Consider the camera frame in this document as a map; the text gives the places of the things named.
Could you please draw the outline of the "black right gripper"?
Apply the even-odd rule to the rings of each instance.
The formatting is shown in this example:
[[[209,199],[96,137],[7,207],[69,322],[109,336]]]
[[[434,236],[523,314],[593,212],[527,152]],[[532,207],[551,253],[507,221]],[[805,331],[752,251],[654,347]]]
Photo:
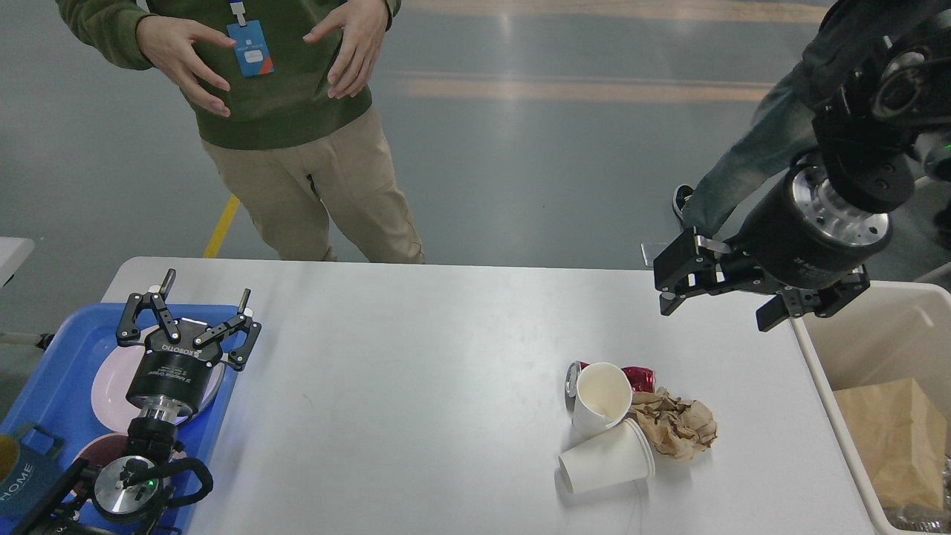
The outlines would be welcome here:
[[[748,213],[733,244],[689,227],[663,248],[653,260],[660,313],[672,315],[693,296],[749,291],[772,293],[756,311],[761,332],[808,313],[829,318],[870,288],[859,265],[891,236],[890,216],[847,207],[822,167],[792,167]],[[781,284],[773,288],[768,274]]]

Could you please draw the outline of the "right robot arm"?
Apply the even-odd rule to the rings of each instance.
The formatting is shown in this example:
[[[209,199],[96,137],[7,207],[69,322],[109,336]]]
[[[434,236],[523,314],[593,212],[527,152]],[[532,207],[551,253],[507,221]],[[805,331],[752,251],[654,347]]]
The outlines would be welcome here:
[[[835,315],[869,286],[916,180],[949,180],[949,3],[837,1],[750,131],[672,203],[653,261],[660,311],[692,296],[770,295],[761,331]]]

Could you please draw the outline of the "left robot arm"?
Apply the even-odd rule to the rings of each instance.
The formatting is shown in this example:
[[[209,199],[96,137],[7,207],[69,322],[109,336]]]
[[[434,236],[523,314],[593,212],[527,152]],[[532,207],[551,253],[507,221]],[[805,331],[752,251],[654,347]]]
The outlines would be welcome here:
[[[142,348],[126,400],[138,410],[126,444],[114,461],[95,467],[80,457],[48,488],[14,528],[16,534],[99,534],[78,520],[91,502],[112,524],[133,524],[138,534],[159,531],[170,509],[188,507],[212,491],[205,463],[181,456],[179,419],[199,412],[212,373],[247,365],[261,324],[247,307],[244,289],[231,318],[207,322],[174,317],[166,304],[175,270],[146,294],[130,294],[115,332],[119,348]]]

